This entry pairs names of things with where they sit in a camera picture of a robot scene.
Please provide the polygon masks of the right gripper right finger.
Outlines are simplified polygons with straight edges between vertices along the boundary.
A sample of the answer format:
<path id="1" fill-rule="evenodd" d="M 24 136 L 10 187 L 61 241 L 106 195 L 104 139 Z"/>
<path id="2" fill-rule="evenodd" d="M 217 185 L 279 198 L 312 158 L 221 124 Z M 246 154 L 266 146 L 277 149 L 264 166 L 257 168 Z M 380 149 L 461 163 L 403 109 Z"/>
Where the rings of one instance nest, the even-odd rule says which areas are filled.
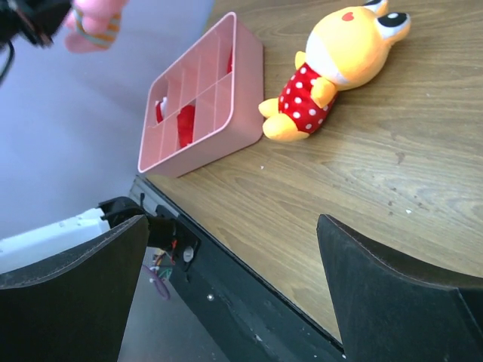
<path id="1" fill-rule="evenodd" d="M 482 279 L 387 247 L 329 215 L 317 236 L 349 361 L 482 359 Z"/>

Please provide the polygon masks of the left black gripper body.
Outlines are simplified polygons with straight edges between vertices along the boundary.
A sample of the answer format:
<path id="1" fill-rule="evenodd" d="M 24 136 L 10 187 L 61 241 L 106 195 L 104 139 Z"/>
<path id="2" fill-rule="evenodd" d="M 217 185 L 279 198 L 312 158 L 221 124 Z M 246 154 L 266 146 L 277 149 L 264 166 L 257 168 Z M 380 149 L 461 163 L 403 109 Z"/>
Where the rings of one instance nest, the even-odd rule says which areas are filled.
<path id="1" fill-rule="evenodd" d="M 35 46 L 50 47 L 71 7 L 70 0 L 1 0 L 1 47 L 17 35 Z"/>

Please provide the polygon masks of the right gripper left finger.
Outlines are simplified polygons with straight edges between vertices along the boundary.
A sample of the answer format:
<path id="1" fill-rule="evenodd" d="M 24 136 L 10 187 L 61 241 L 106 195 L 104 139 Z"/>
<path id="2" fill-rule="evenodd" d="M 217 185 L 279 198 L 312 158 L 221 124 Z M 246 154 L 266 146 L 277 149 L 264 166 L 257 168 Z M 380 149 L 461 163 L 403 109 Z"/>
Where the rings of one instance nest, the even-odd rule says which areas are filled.
<path id="1" fill-rule="evenodd" d="M 1 275 L 3 361 L 116 361 L 149 237 L 144 216 Z"/>

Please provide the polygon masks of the pink striped plush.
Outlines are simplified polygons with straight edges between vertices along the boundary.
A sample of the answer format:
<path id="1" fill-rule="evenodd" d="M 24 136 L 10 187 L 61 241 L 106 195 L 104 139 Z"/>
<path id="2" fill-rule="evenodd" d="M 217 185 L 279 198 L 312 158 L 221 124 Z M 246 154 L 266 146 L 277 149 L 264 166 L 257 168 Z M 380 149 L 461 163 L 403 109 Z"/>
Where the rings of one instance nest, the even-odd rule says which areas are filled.
<path id="1" fill-rule="evenodd" d="M 75 54 L 106 51 L 121 28 L 127 0 L 77 0 L 64 20 L 69 30 L 64 44 Z"/>

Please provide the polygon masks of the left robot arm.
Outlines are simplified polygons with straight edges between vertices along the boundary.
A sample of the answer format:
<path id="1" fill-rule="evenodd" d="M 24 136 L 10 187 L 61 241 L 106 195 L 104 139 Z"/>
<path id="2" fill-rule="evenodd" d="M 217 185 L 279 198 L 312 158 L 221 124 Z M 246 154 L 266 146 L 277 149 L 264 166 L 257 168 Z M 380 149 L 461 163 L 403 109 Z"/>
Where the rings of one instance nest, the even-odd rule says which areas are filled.
<path id="1" fill-rule="evenodd" d="M 77 51 L 84 44 L 93 44 L 94 36 L 105 35 L 120 19 L 124 6 L 122 1 L 3 1 L 1 46 L 9 53 L 2 72 L 8 73 L 13 61 L 15 35 L 21 34 L 31 44 L 45 48 L 66 24 L 72 30 L 66 45 Z M 2 239 L 1 272 L 13 272 L 70 250 L 138 215 L 148 220 L 148 245 L 169 248 L 176 235 L 175 221 L 149 213 L 142 201 L 117 197 L 77 216 Z"/>

